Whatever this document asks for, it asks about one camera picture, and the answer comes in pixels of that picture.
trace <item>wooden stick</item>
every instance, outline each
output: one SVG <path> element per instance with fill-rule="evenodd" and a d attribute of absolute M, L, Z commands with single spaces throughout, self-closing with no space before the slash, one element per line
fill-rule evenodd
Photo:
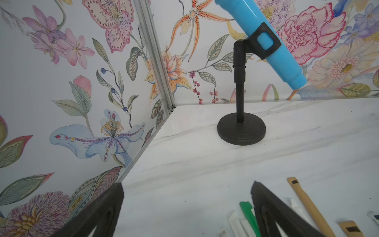
<path fill-rule="evenodd" d="M 349 237 L 365 237 L 354 221 L 340 222 L 338 225 Z"/>
<path fill-rule="evenodd" d="M 288 183 L 291 185 L 293 190 L 299 196 L 300 200 L 303 202 L 304 206 L 307 208 L 309 214 L 312 216 L 313 220 L 316 222 L 317 226 L 320 228 L 321 232 L 327 237 L 336 237 L 332 231 L 332 228 L 328 225 L 323 215 L 317 209 L 315 204 L 309 198 L 309 196 L 301 188 L 299 181 L 295 177 L 287 179 Z"/>

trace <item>orange lily flower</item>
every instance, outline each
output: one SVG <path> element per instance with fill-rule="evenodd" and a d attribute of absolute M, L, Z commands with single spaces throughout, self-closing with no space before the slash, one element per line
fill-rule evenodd
<path fill-rule="evenodd" d="M 234 20 L 234 19 L 226 19 L 226 18 L 223 18 L 223 17 L 219 17 L 217 15 L 214 15 L 212 13 L 208 13 L 208 12 L 202 11 L 209 4 L 211 4 L 212 1 L 213 0 L 206 0 L 205 2 L 200 3 L 199 5 L 197 5 L 197 0 L 192 0 L 192 8 L 189 11 L 189 13 L 186 14 L 186 15 L 184 15 L 174 26 L 174 29 L 172 31 L 172 36 L 171 36 L 171 43 L 170 43 L 170 45 L 169 45 L 169 47 L 168 47 L 167 50 L 170 49 L 170 47 L 171 47 L 171 45 L 172 45 L 172 43 L 174 41 L 176 31 L 179 29 L 179 27 L 180 26 L 182 27 L 180 35 L 183 35 L 183 34 L 185 34 L 185 33 L 188 32 L 188 29 L 191 26 L 191 22 L 192 22 L 192 30 L 193 30 L 193 28 L 194 28 L 195 25 L 196 25 L 196 28 L 195 28 L 196 30 L 195 30 L 195 42 L 193 44 L 193 50 L 192 50 L 191 56 L 188 59 L 188 61 L 190 61 L 193 53 L 195 52 L 197 43 L 199 42 L 199 35 L 200 35 L 199 17 L 202 17 L 202 18 L 205 18 L 205 19 L 208 19 L 208 20 L 214 20 L 214 21 L 217 21 L 217 22 L 225 22 L 225 21 Z"/>

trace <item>round black base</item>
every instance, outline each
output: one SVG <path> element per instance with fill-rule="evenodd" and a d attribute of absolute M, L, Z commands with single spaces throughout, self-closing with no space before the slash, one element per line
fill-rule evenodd
<path fill-rule="evenodd" d="M 231 113 L 218 122 L 217 132 L 228 143 L 247 146 L 265 137 L 266 125 L 262 119 L 250 113 L 244 113 L 244 122 L 237 123 L 237 113 Z"/>

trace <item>yellow flower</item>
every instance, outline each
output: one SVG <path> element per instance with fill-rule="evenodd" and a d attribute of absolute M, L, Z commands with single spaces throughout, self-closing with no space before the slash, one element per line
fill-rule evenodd
<path fill-rule="evenodd" d="M 178 87 L 192 89 L 191 84 L 188 82 L 187 78 L 185 78 L 187 72 L 180 68 L 183 63 L 183 59 L 184 56 L 182 55 L 174 55 L 172 57 L 167 46 L 164 48 L 163 61 L 166 66 L 172 96 L 174 96 L 174 93 Z"/>
<path fill-rule="evenodd" d="M 59 0 L 60 3 L 65 2 L 67 3 L 68 5 L 72 5 L 72 0 Z"/>
<path fill-rule="evenodd" d="M 157 85 L 155 84 L 154 74 L 153 74 L 153 71 L 151 70 L 150 59 L 146 59 L 144 61 L 145 61 L 145 65 L 146 65 L 147 69 L 149 70 L 149 73 L 147 74 L 145 81 L 153 84 L 153 86 L 151 87 L 151 93 L 150 93 L 150 97 L 149 97 L 149 105 L 150 105 L 150 103 L 153 101 L 153 99 L 155 99 L 158 96 L 159 90 L 158 90 Z"/>
<path fill-rule="evenodd" d="M 377 47 L 378 44 L 373 40 L 364 42 L 360 38 L 351 47 L 343 44 L 315 62 L 313 71 L 308 72 L 308 81 L 317 88 L 331 88 L 343 82 L 348 83 L 376 60 L 379 55 Z"/>
<path fill-rule="evenodd" d="M 227 22 L 226 25 L 228 26 L 229 34 L 233 37 L 233 39 L 240 40 L 247 38 L 247 35 L 245 33 L 238 33 L 235 29 L 233 29 L 230 22 Z"/>

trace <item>green plastic piece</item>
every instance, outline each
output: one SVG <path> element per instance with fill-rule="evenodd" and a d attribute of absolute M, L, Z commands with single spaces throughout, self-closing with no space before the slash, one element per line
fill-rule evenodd
<path fill-rule="evenodd" d="M 251 209 L 253 209 L 253 206 L 251 205 L 251 203 L 250 202 L 240 202 L 240 206 L 241 206 L 242 212 L 245 215 L 247 221 L 251 225 L 251 228 L 253 229 L 255 235 L 257 237 L 261 237 L 260 232 L 259 232 L 257 219 L 255 218 L 253 212 L 251 211 Z"/>

